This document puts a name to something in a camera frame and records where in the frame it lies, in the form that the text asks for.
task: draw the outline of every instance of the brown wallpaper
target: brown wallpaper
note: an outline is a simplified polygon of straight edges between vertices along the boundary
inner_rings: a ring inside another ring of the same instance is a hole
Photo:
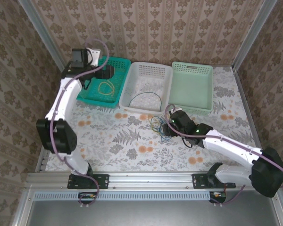
[[[113,56],[231,64],[263,0],[33,0],[67,62],[86,38]]]
[[[278,0],[238,70],[263,147],[283,159],[283,0]]]
[[[9,225],[38,161],[35,123],[55,97],[57,72],[19,3],[0,0],[0,226]]]

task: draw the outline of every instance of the purple cable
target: purple cable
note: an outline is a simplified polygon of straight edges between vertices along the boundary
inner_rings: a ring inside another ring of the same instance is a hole
[[[98,197],[99,192],[100,192],[100,187],[99,187],[98,182],[97,182],[95,179],[93,179],[92,177],[78,172],[77,170],[75,170],[75,169],[67,162],[67,160],[66,160],[65,158],[61,158],[61,157],[59,156],[58,150],[57,150],[57,147],[56,147],[56,144],[55,144],[54,136],[53,136],[53,122],[54,122],[54,120],[55,120],[56,112],[58,111],[59,104],[60,104],[60,102],[61,102],[61,100],[62,100],[62,97],[63,97],[63,95],[64,95],[64,93],[65,93],[67,87],[68,87],[74,80],[76,80],[76,79],[78,79],[78,78],[80,78],[80,77],[82,77],[82,76],[84,76],[84,75],[87,75],[87,74],[90,74],[90,73],[94,73],[94,72],[96,72],[96,71],[102,69],[102,68],[107,64],[107,62],[108,62],[108,59],[109,59],[109,49],[108,49],[107,45],[106,45],[103,41],[101,41],[101,40],[99,40],[99,39],[90,39],[90,40],[98,41],[98,42],[100,42],[100,43],[105,47],[106,52],[107,52],[106,60],[104,61],[104,63],[103,63],[101,66],[99,66],[99,67],[97,67],[97,68],[95,68],[95,69],[93,69],[93,70],[89,70],[89,71],[80,73],[80,74],[78,74],[77,76],[73,77],[73,78],[65,85],[64,89],[63,89],[62,92],[61,92],[61,95],[59,96],[59,98],[58,98],[58,100],[57,100],[57,104],[56,104],[55,110],[54,110],[54,112],[53,112],[53,114],[52,114],[52,118],[51,118],[50,126],[49,126],[49,133],[50,133],[50,141],[51,141],[51,143],[52,143],[52,149],[53,149],[54,153],[56,154],[56,156],[58,157],[58,159],[59,159],[60,161],[62,161],[62,162],[65,162],[65,164],[66,164],[73,172],[75,172],[76,174],[78,174],[78,175],[80,175],[80,176],[82,176],[82,177],[88,178],[88,179],[92,180],[92,181],[95,183],[95,185],[96,185],[96,187],[97,187],[97,193],[96,193],[96,195],[95,195],[93,201],[90,203],[90,204],[93,204],[93,203],[95,202],[96,198]]]
[[[233,201],[238,197],[238,195],[240,195],[240,193],[244,190],[244,188],[245,188],[245,185],[243,185],[243,186],[241,187],[240,191],[239,191],[231,200],[226,201],[226,202],[224,202],[224,203],[220,203],[220,202],[218,202],[216,199],[213,199],[213,198],[211,198],[211,200],[213,200],[214,202],[216,202],[216,203],[218,203],[218,204],[220,204],[220,205],[227,205],[227,204],[230,204],[231,202],[233,202]]]
[[[167,112],[168,112],[168,109],[169,107],[173,107],[175,109],[175,105],[168,105],[165,109],[165,118],[167,119]],[[177,133],[178,135],[182,136],[182,137],[195,137],[195,138],[215,138],[215,139],[222,139],[223,141],[226,141],[227,143],[230,143],[236,147],[239,147],[239,148],[242,148],[243,150],[247,151],[247,152],[250,152],[256,156],[259,156],[260,158],[264,159],[265,161],[267,161],[268,163],[272,164],[273,166],[277,167],[279,170],[281,170],[283,172],[283,168],[281,166],[279,166],[277,163],[271,161],[270,159],[266,158],[265,156],[257,153],[257,152],[252,152],[251,149],[247,148],[247,147],[244,147],[234,141],[231,141],[229,139],[226,139],[226,138],[223,138],[223,137],[219,137],[219,136],[213,136],[213,135],[188,135],[188,134],[184,134],[184,133],[181,133],[177,130],[175,130],[171,124],[169,123],[168,120],[166,120],[169,128],[174,131],[175,133]]]

